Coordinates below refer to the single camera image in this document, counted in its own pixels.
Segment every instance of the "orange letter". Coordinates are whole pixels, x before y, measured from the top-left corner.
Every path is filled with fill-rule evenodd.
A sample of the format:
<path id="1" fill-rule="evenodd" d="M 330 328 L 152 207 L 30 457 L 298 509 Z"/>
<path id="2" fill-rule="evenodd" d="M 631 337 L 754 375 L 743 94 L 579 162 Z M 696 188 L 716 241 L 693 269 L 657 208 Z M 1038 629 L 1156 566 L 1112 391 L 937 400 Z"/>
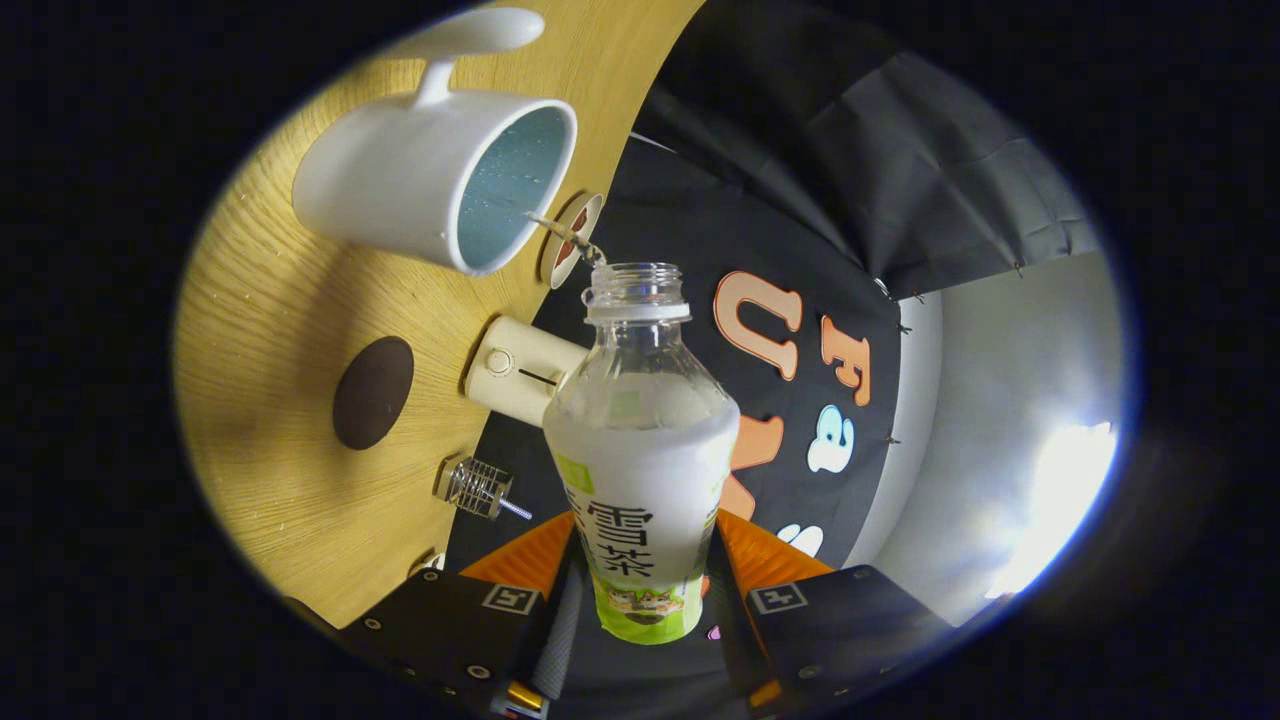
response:
<path id="1" fill-rule="evenodd" d="M 804 319 L 800 293 L 783 292 L 751 273 L 735 270 L 721 279 L 719 287 L 716 288 L 714 302 L 716 327 L 724 340 L 781 370 L 782 379 L 790 380 L 796 377 L 796 365 L 800 360 L 796 343 L 790 340 L 782 343 L 773 342 L 748 329 L 737 318 L 737 306 L 742 302 L 764 307 L 786 320 L 791 332 L 796 332 L 800 329 L 800 320 Z"/>
<path id="2" fill-rule="evenodd" d="M 854 340 L 836 329 L 831 318 L 822 318 L 822 361 L 831 365 L 833 360 L 841 364 L 836 368 L 836 379 L 858 388 L 854 404 L 859 407 L 872 401 L 872 346 L 865 340 Z"/>
<path id="3" fill-rule="evenodd" d="M 733 446 L 733 455 L 730 457 L 730 470 L 754 468 L 765 462 L 772 462 L 778 456 L 782 447 L 782 418 L 772 418 L 768 423 L 739 416 L 737 445 Z M 724 479 L 724 492 L 721 495 L 719 506 L 744 520 L 750 520 L 755 514 L 755 497 L 742 487 L 742 483 L 728 474 Z"/>

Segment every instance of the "plastic bottle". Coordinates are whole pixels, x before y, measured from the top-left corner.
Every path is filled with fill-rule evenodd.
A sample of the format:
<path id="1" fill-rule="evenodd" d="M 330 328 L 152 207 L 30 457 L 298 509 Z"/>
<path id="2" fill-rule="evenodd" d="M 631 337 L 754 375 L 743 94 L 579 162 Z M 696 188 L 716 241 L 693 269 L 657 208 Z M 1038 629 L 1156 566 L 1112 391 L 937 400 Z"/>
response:
<path id="1" fill-rule="evenodd" d="M 599 265 L 582 293 L 595 346 L 543 415 L 591 568 L 600 624 L 640 644 L 682 638 L 701 580 L 737 404 L 681 341 L 680 272 Z"/>

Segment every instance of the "bright light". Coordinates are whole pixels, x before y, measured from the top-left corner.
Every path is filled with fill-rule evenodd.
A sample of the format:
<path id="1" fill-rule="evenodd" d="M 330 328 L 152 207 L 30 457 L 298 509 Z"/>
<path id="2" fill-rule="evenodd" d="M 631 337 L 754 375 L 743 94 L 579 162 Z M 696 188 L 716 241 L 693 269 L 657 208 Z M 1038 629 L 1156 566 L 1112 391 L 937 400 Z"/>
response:
<path id="1" fill-rule="evenodd" d="M 1115 450 L 1111 423 L 1073 425 L 1048 438 L 1036 462 L 1030 523 L 986 597 L 1020 592 L 1053 561 L 1102 489 Z"/>

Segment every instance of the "metal spring holder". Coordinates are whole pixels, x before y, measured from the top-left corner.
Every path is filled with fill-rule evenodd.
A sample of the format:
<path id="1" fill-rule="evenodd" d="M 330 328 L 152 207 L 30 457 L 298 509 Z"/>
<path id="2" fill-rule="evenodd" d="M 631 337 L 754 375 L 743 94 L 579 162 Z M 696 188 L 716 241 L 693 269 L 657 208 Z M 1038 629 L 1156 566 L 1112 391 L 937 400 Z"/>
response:
<path id="1" fill-rule="evenodd" d="M 498 518 L 503 509 L 525 520 L 532 519 L 531 512 L 507 500 L 512 475 L 506 470 L 475 457 L 454 455 L 444 461 L 435 483 L 435 497 L 490 520 Z"/>

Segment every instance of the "wooden table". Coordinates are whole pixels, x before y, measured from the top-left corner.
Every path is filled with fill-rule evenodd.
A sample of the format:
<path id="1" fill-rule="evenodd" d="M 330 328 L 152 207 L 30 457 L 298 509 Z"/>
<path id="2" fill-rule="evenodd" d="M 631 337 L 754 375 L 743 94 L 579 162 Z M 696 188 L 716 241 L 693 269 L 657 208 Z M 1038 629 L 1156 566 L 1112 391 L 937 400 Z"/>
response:
<path id="1" fill-rule="evenodd" d="M 495 4 L 538 10 L 545 33 L 513 53 L 461 59 L 453 85 L 568 101 L 580 135 L 554 206 L 581 190 L 608 192 L 640 104 L 701 0 Z M 547 292 L 545 236 L 474 279 L 316 237 L 294 218 L 289 190 L 311 142 L 355 106 L 413 90 L 422 68 L 371 59 L 252 151 L 196 240 L 177 307 L 178 414 L 214 512 L 276 591 L 338 626 L 426 548 L 445 547 L 453 507 L 431 495 L 435 471 L 475 448 L 488 416 L 461 393 L 468 354 L 492 318 L 527 323 Z M 334 389 L 384 336 L 413 348 L 413 386 L 390 433 L 352 451 L 334 436 Z"/>

